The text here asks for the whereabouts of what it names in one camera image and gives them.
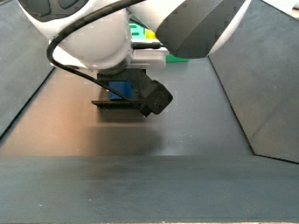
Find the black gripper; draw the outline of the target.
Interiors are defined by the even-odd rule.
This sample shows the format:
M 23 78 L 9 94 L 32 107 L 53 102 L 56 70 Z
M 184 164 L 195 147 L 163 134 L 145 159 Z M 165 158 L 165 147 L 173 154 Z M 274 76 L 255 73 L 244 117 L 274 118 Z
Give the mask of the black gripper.
M 145 70 L 139 68 L 128 68 L 120 73 L 97 74 L 99 81 L 129 81 L 131 83 L 140 83 L 145 81 Z

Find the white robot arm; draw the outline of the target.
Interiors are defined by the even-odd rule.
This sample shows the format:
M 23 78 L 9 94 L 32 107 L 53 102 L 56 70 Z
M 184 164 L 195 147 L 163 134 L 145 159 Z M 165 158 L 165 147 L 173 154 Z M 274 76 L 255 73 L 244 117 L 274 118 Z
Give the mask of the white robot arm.
M 84 67 L 108 74 L 135 64 L 129 19 L 153 32 L 168 52 L 205 57 L 249 0 L 16 0 L 48 40 L 69 31 L 59 47 Z

